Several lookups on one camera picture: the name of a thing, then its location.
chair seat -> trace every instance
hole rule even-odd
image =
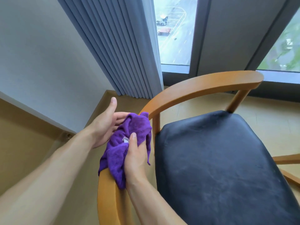
[[[188,225],[300,224],[288,183],[238,114],[165,125],[156,136],[155,172],[158,191]]]

window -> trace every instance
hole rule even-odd
[[[300,9],[258,69],[300,72]]]
[[[190,65],[197,0],[154,0],[161,64]]]

curtain fold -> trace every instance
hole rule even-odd
[[[153,0],[58,0],[118,95],[163,88]]]

purple cloth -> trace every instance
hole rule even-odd
[[[151,151],[151,125],[147,112],[142,112],[141,115],[130,113],[125,118],[124,122],[118,127],[116,132],[110,137],[103,156],[100,159],[100,171],[110,170],[119,189],[126,188],[126,178],[124,172],[124,161],[127,155],[129,143],[124,142],[124,137],[128,138],[132,133],[137,134],[137,145],[139,146],[146,140],[148,164]]]

road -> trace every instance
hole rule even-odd
[[[162,64],[189,65],[192,52],[197,0],[154,0],[156,19],[167,15],[169,35],[159,35]]]

